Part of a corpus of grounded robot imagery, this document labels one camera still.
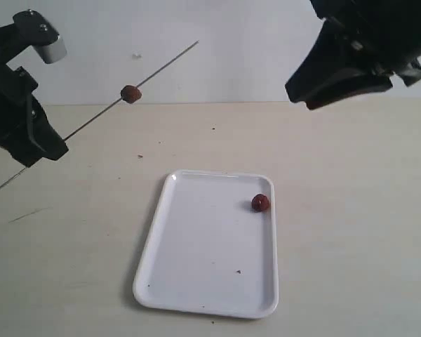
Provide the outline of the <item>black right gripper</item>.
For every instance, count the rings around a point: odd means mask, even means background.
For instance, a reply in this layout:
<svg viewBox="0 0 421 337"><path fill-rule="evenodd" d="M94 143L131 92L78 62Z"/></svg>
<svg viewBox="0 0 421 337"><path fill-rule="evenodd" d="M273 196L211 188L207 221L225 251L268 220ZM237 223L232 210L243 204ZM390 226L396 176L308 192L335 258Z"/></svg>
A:
<svg viewBox="0 0 421 337"><path fill-rule="evenodd" d="M406 86L421 80L421 1L312 1L325 19L314 45L285 84L309 110L393 87L374 75L370 48Z"/></svg>

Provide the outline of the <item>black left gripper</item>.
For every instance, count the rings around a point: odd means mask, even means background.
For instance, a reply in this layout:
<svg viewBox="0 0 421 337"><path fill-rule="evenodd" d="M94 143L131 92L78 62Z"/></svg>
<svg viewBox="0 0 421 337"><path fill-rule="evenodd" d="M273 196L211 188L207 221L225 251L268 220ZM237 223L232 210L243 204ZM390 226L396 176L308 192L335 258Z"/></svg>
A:
<svg viewBox="0 0 421 337"><path fill-rule="evenodd" d="M43 107L33 101L37 87L23 67L12 70L5 65L0 70L0 148L25 167L43 158L57 161L69 150Z"/></svg>

